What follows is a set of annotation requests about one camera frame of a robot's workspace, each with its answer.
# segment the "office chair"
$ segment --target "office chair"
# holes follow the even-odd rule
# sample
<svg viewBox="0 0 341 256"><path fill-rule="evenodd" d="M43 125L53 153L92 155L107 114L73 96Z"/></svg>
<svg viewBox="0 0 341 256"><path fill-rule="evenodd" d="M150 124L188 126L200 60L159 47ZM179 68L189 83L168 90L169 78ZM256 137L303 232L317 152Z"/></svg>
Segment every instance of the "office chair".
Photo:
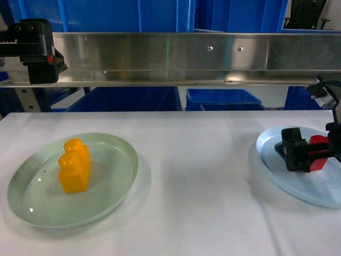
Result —
<svg viewBox="0 0 341 256"><path fill-rule="evenodd" d="M291 17L285 18L286 29L317 29L320 15L327 0L293 0ZM328 19L321 19L323 29Z"/></svg>

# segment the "screw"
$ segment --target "screw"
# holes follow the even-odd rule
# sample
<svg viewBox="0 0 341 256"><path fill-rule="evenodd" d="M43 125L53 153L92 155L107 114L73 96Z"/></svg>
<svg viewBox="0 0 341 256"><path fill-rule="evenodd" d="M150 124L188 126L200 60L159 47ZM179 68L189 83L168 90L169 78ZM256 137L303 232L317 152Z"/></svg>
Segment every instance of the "screw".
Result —
<svg viewBox="0 0 341 256"><path fill-rule="evenodd" d="M34 27L32 25L27 26L27 31L32 32L34 30Z"/></svg>
<svg viewBox="0 0 341 256"><path fill-rule="evenodd" d="M17 32L17 33L20 33L21 27L20 27L20 26L16 26L16 27L14 28L14 30L15 30L15 32Z"/></svg>

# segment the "red object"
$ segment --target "red object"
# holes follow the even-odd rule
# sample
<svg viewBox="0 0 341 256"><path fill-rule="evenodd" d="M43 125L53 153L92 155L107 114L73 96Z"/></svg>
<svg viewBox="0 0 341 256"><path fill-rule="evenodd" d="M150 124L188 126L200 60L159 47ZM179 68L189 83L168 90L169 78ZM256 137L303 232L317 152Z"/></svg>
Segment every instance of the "red object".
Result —
<svg viewBox="0 0 341 256"><path fill-rule="evenodd" d="M327 137L324 137L322 135L314 135L314 136L311 136L308 144L317 144L317 143L322 143L322 142L328 142L328 138ZM321 150L321 151L314 151L314 152L311 152L309 153L309 155L313 155L314 153L317 153L317 152L325 152L327 150ZM324 165L326 164L328 158L322 158L322 159L317 159L314 161L314 163L312 163L312 165L310 166L310 171L313 172L313 171L318 171L320 169L322 169L324 167Z"/></svg>
<svg viewBox="0 0 341 256"><path fill-rule="evenodd" d="M47 61L48 62L54 62L53 56L47 56Z"/></svg>

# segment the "blue storage bin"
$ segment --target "blue storage bin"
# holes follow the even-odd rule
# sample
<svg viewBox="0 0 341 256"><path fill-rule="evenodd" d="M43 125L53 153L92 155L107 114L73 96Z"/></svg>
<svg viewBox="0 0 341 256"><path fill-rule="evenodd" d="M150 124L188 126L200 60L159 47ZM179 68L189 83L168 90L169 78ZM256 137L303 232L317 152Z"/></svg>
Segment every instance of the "blue storage bin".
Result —
<svg viewBox="0 0 341 256"><path fill-rule="evenodd" d="M200 105L259 105L262 101L242 89L188 89L186 110L201 111Z"/></svg>
<svg viewBox="0 0 341 256"><path fill-rule="evenodd" d="M98 87L67 112L180 111L177 87Z"/></svg>
<svg viewBox="0 0 341 256"><path fill-rule="evenodd" d="M288 0L197 0L195 28L280 33Z"/></svg>
<svg viewBox="0 0 341 256"><path fill-rule="evenodd" d="M15 22L44 18L54 32L193 32L191 0L8 0Z"/></svg>
<svg viewBox="0 0 341 256"><path fill-rule="evenodd" d="M262 104L201 104L202 111L265 110Z"/></svg>
<svg viewBox="0 0 341 256"><path fill-rule="evenodd" d="M283 110L321 110L322 108L302 86L290 86Z"/></svg>

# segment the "yellow toy block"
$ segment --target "yellow toy block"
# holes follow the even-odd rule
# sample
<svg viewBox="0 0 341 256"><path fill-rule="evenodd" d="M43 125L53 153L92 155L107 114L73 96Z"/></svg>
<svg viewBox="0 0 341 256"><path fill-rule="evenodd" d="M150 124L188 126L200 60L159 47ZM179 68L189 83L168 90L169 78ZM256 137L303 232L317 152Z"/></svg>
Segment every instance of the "yellow toy block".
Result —
<svg viewBox="0 0 341 256"><path fill-rule="evenodd" d="M58 164L58 178L66 194L87 191L91 175L91 155L80 139L70 139L64 144L65 154Z"/></svg>

